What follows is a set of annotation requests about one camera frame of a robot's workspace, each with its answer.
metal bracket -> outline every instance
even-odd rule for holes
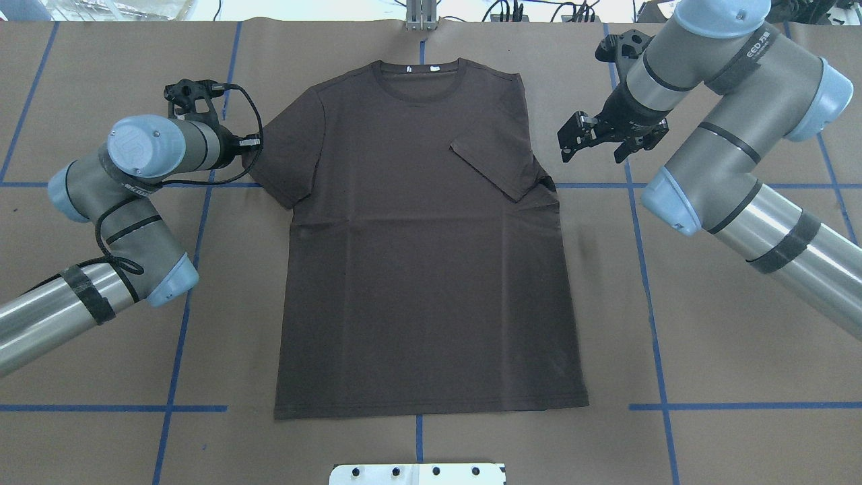
[[[394,463],[338,465],[329,485],[505,485],[503,463]]]
[[[407,30],[436,30],[436,0],[406,0]]]

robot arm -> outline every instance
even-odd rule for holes
[[[722,99],[648,184],[643,205],[685,235],[706,229],[862,340],[862,249],[751,174],[778,140],[815,136],[853,94],[826,60],[764,23],[769,9],[767,0],[683,0],[655,38],[606,39],[597,57],[616,47],[622,82],[595,118],[569,120],[560,148],[566,161],[622,142],[617,162],[650,149],[667,113],[703,82]]]
[[[104,256],[71,266],[0,307],[0,377],[93,326],[111,320],[141,299],[160,306],[198,280],[189,256],[148,198],[176,173],[222,168],[261,147],[261,135],[238,137],[218,123],[211,98],[237,85],[183,79],[165,88],[168,118],[124,118],[95,152],[73,161],[48,182],[48,195],[76,222],[93,222]],[[209,110],[198,113],[203,100]]]

black velcro strap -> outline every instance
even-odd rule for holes
[[[733,143],[734,145],[736,145],[736,147],[738,149],[742,150],[743,152],[746,153],[746,155],[751,157],[751,159],[755,165],[760,163],[760,154],[757,153],[757,151],[754,148],[752,148],[751,145],[749,145],[748,143],[745,143],[745,141],[742,140],[741,138],[739,138],[737,135],[734,135],[733,133],[727,131],[726,129],[724,129],[718,125],[712,124],[712,123],[703,122],[703,123],[700,123],[699,125],[697,125],[697,127],[711,131],[711,132],[715,133],[716,135],[720,136],[721,138],[724,138],[728,142]]]
[[[66,282],[90,312],[96,324],[101,325],[116,316],[108,299],[93,286],[93,281],[77,266],[71,266],[60,272],[60,277]]]
[[[803,211],[793,229],[765,255],[748,261],[763,274],[773,273],[796,259],[808,247],[820,230],[820,219]]]
[[[734,209],[733,212],[731,212],[727,217],[725,217],[724,220],[718,223],[716,227],[710,229],[709,233],[718,234],[719,231],[728,227],[728,224],[732,223],[734,219],[736,219],[736,216],[739,216],[746,209],[746,207],[751,204],[751,201],[754,200],[758,192],[760,192],[760,187],[762,186],[763,182],[758,180],[757,183],[754,184],[754,187],[752,187],[752,190],[748,191],[748,195],[746,195],[746,197],[742,199],[742,202],[740,202],[740,204],[736,206],[736,209]]]
[[[105,239],[105,242],[106,242],[107,244],[112,244],[114,241],[116,241],[117,239],[119,239],[119,238],[121,238],[121,237],[123,237],[123,236],[126,236],[128,233],[130,233],[130,232],[135,232],[136,230],[138,230],[138,229],[140,229],[140,228],[144,227],[144,226],[145,226],[145,225],[147,225],[147,224],[152,224],[152,223],[154,223],[154,222],[158,222],[158,221],[160,221],[160,220],[161,220],[161,216],[158,216],[158,215],[157,215],[157,216],[152,216],[152,217],[147,217],[146,219],[144,219],[144,220],[142,220],[142,221],[138,221],[138,222],[136,222],[136,223],[134,223],[134,224],[132,224],[132,225],[128,226],[128,227],[127,227],[126,229],[124,229],[124,230],[118,230],[114,235],[112,235],[111,237],[109,237],[109,238]]]
[[[760,68],[760,58],[772,47],[779,35],[781,33],[777,28],[764,22],[748,37],[746,44],[730,62],[712,79],[705,81],[704,85],[720,96],[728,94]]]

light blue joint cap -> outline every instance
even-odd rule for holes
[[[694,35],[734,39],[757,30],[771,7],[770,0],[683,0],[673,18]]]
[[[177,298],[177,296],[191,290],[197,284],[198,279],[195,265],[191,264],[189,254],[185,253],[183,257],[179,258],[177,264],[171,268],[167,276],[150,293],[147,301],[155,308],[162,306]]]
[[[133,177],[167,175],[185,155],[185,137],[171,120],[158,115],[126,117],[108,135],[114,165]]]
[[[850,79],[835,71],[835,68],[822,57],[820,60],[823,61],[823,75],[814,100],[811,101],[802,121],[784,136],[793,142],[808,140],[823,131],[826,125],[835,121],[835,118],[844,111],[850,104],[850,98],[853,97],[853,83]]]
[[[69,173],[69,167],[72,166],[72,163],[55,173],[48,181],[48,198],[51,199],[51,204],[58,211],[63,212],[66,217],[69,217],[70,220],[76,223],[89,222],[90,219],[82,216],[78,212],[78,209],[75,209],[75,206],[72,205],[72,200],[69,199],[69,191],[66,190],[66,175]]]
[[[695,208],[667,168],[662,167],[653,180],[646,184],[640,201],[653,214],[686,236],[693,235],[701,227]]]

metal tube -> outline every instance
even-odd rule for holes
[[[134,301],[109,264],[82,268],[118,313]],[[84,303],[62,278],[0,307],[0,377],[96,326]]]
[[[715,234],[752,262],[785,241],[803,211],[768,186]],[[862,249],[825,224],[801,253],[768,274],[862,341]]]

